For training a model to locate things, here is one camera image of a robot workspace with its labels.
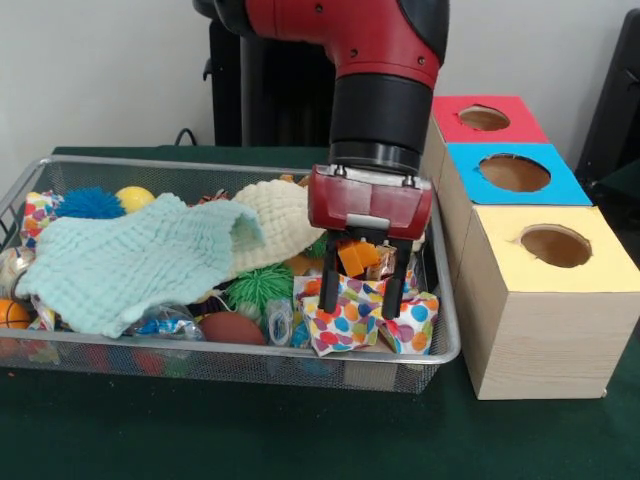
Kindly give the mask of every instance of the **yellow box top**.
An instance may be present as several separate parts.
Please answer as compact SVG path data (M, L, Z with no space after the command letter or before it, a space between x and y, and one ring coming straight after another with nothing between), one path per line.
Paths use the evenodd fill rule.
M477 206L514 292L640 292L640 271L597 207Z

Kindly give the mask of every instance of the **blue box top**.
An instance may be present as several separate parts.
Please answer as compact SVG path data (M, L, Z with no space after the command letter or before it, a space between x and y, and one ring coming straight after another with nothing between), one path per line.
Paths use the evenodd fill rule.
M467 195L474 203L592 205L553 145L453 143L447 146Z

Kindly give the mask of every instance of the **red box top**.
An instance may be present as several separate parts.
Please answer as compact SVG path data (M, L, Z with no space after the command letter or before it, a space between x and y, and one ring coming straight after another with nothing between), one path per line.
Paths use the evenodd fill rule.
M435 97L433 114L446 143L549 143L520 97Z

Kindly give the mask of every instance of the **light blue towel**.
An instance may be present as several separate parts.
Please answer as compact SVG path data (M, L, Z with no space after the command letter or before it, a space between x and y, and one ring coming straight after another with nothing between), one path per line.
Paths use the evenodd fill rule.
M76 332L116 338L152 305L195 302L229 275L234 252L261 243L252 209L190 208L163 194L114 220L56 220L16 291L38 295Z

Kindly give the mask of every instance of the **yellow ball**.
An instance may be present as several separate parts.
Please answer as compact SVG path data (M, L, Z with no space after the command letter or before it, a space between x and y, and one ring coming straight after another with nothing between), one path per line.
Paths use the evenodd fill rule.
M137 212L156 199L149 190L142 187L125 187L116 193L116 197L127 213Z

